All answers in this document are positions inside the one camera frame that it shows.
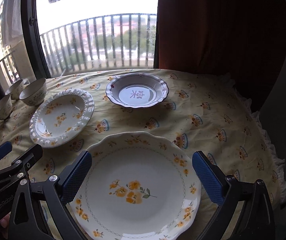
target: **balcony railing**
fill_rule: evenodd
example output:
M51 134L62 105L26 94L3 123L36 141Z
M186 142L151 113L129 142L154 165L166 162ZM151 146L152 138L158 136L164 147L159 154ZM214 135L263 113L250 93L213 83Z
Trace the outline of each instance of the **balcony railing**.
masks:
M3 72L6 73L11 84L14 84L20 79L19 72L16 68L16 61L12 55L13 52L14 51L10 52L5 57L0 59L0 63L3 65Z
M40 35L52 77L101 68L153 67L156 14L104 15Z

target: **plate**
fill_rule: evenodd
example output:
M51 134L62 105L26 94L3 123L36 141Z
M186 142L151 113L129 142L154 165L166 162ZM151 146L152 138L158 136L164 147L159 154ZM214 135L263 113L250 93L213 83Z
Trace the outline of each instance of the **plate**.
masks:
M30 122L30 137L43 148L62 145L87 125L94 111L91 94L67 89L50 97L35 111Z
M201 182L175 144L147 132L126 132L88 151L92 167L70 205L90 237L175 240L191 226Z
M106 87L107 97L115 104L142 108L162 102L169 93L166 83L146 73L129 73L113 79Z

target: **floral bowl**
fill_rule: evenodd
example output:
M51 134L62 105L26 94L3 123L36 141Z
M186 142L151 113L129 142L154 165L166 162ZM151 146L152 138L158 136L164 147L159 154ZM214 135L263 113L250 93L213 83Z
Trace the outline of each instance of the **floral bowl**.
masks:
M12 101L10 95L5 95L0 100L0 120L7 119L12 112Z
M62 145L88 124L94 111L91 94L81 89L64 90L50 97L35 111L30 137L43 148Z
M161 103L169 88L157 76L146 73L129 73L113 79L106 87L111 102L131 108L151 107Z
M175 240L195 218L201 182L175 144L147 132L109 135L70 203L93 239Z
M33 81L20 94L20 99L28 106L38 106L43 103L47 93L46 79Z
M5 92L6 95L10 94L12 100L19 100L20 94L24 89L23 79L19 79Z

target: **yellow tablecloth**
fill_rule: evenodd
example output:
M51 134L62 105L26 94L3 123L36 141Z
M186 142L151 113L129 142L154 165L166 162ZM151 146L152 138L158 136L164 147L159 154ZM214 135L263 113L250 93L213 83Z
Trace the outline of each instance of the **yellow tablecloth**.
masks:
M150 73L163 79L170 90L165 101L145 109L124 108L110 102L105 95L106 85L116 75L130 71ZM81 150L109 134L148 131L173 141L189 157L202 150L225 174L233 174L241 181L263 179L271 201L274 204L279 201L276 167L257 124L234 91L222 84L218 77L170 70L111 70L48 79L47 88L46 99L68 88L89 91L95 101L95 111L76 138L65 145L44 149L42 159L29 171L32 182L59 174ZM29 122L35 110L36 107L29 107L22 101L13 101L11 118L0 121L0 144L8 140L13 145L13 151L0 161L0 169L9 166L12 160L33 145ZM205 190L198 190L202 190L202 200L195 221L179 239L195 239L216 209ZM44 203L43 206L50 228L59 239L48 209ZM238 206L225 238L230 236L231 225L236 223L240 208Z

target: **glass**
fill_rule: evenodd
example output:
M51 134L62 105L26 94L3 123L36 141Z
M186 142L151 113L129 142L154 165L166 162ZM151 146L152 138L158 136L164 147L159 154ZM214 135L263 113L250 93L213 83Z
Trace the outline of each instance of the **glass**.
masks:
M24 79L35 80L21 25L21 0L0 0L0 84L3 90Z
M158 0L36 0L52 77L153 68Z

